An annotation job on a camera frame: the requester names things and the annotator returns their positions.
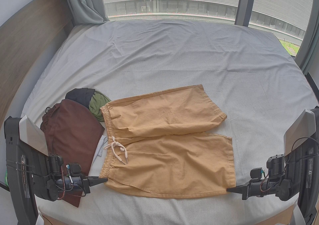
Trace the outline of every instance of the green lawn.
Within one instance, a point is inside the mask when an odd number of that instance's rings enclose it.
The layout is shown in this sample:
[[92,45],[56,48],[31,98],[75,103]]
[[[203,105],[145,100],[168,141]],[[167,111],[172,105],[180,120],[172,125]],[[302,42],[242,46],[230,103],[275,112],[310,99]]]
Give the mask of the green lawn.
[[279,40],[279,41],[281,42],[282,46],[285,47],[286,51],[290,55],[295,56],[297,54],[297,52],[299,51],[299,48],[300,48],[299,46],[294,45],[294,44],[287,42],[287,41],[284,41],[284,40]]

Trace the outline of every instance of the wooden headboard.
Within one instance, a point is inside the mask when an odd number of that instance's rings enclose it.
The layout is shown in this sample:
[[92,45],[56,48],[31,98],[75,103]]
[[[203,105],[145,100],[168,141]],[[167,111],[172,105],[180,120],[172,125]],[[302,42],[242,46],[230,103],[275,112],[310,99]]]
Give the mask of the wooden headboard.
[[72,20],[66,0],[33,0],[0,27],[0,124],[27,72]]

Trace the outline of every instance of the bed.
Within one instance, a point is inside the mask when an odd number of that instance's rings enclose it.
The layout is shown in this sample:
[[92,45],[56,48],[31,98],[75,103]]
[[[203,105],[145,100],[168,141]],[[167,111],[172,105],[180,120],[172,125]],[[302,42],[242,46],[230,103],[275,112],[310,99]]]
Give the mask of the bed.
[[[283,153],[283,135],[318,102],[293,58],[270,32],[184,20],[125,20],[75,27],[23,108],[38,126],[45,108],[73,88],[95,88],[111,100],[203,84],[227,119],[215,133],[233,138],[236,184]],[[99,175],[106,152],[90,174]],[[36,198],[39,210],[67,224],[256,224],[287,209],[274,195],[200,199],[124,195],[91,188],[79,208]]]

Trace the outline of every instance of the brown shorts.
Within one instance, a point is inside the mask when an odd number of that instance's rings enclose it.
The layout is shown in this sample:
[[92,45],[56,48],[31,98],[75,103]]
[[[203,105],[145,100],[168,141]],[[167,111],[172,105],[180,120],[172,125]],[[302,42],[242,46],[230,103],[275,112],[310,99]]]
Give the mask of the brown shorts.
[[198,198],[236,186],[232,139],[205,132],[227,116],[202,85],[114,100],[101,111],[109,145],[117,142],[100,173],[110,188],[143,197]]

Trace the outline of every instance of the clothing pile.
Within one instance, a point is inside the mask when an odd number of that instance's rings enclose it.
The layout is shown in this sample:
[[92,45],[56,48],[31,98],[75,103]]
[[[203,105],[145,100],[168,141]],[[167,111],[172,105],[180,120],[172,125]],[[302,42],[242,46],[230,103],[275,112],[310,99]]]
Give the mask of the clothing pile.
[[[198,198],[236,186],[232,139],[207,132],[226,118],[202,85],[114,101],[83,88],[50,108],[41,129],[48,151],[65,164],[79,163],[84,175],[107,141],[100,177],[116,191]],[[66,194],[64,200],[78,207],[80,198]]]

